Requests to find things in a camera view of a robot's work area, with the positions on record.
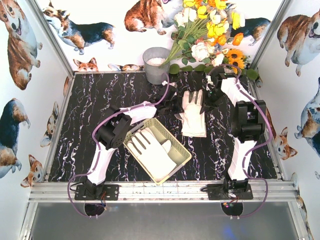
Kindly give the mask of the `white glove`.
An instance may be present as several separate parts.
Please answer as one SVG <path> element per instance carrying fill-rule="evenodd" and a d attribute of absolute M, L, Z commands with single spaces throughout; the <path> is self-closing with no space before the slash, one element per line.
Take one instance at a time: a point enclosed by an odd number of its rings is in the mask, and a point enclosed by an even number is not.
<path fill-rule="evenodd" d="M 171 146 L 170 140 L 160 143 L 148 127 L 135 132 L 127 142 L 127 148 L 156 182 L 163 180 L 177 165 L 168 155 Z"/>
<path fill-rule="evenodd" d="M 205 113 L 196 114 L 187 118 L 184 113 L 174 115 L 182 123 L 181 134 L 185 137 L 205 138 L 207 129 L 205 123 Z"/>
<path fill-rule="evenodd" d="M 183 93 L 182 98 L 182 108 L 184 110 L 184 115 L 186 118 L 191 118 L 191 116 L 195 116 L 197 114 L 201 115 L 203 103 L 203 90 L 200 89 L 198 91 L 190 92 L 186 90 Z"/>

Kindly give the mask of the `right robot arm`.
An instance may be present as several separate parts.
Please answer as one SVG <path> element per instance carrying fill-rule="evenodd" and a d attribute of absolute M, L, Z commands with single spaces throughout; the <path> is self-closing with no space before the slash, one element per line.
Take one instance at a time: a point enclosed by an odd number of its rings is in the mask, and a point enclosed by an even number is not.
<path fill-rule="evenodd" d="M 234 150 L 227 180 L 224 182 L 225 188 L 245 190 L 252 149 L 265 132 L 266 122 L 262 114 L 266 112 L 266 104 L 252 97 L 236 79 L 235 73 L 211 74 L 206 78 L 208 100 L 214 103 L 222 96 L 227 96 L 234 106 L 231 121 Z"/>

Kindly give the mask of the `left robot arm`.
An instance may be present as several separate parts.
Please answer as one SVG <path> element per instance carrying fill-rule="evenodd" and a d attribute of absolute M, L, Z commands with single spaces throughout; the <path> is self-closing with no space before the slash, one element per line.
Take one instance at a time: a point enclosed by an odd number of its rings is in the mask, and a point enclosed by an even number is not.
<path fill-rule="evenodd" d="M 162 84 L 161 91 L 149 101 L 129 107 L 111 105 L 107 108 L 106 119 L 93 131 L 96 150 L 83 183 L 86 195 L 97 198 L 102 194 L 112 155 L 123 144 L 131 125 L 170 111 L 182 110 L 178 105 L 177 84 L 166 81 Z"/>

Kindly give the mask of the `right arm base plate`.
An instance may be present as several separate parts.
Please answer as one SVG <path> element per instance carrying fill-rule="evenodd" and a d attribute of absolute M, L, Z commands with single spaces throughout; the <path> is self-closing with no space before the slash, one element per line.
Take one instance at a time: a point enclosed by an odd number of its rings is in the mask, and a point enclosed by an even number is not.
<path fill-rule="evenodd" d="M 253 192 L 249 179 L 244 180 L 227 180 L 224 179 L 220 184 L 208 184 L 207 194 L 209 200 L 252 200 Z"/>

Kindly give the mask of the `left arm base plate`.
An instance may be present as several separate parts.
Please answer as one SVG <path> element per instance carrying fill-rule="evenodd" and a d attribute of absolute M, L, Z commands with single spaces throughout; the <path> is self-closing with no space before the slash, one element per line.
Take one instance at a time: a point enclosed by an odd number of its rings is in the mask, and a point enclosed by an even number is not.
<path fill-rule="evenodd" d="M 74 199 L 76 201 L 117 201 L 120 192 L 119 188 L 118 184 L 104 184 L 90 191 L 88 187 L 82 184 L 76 187 Z"/>

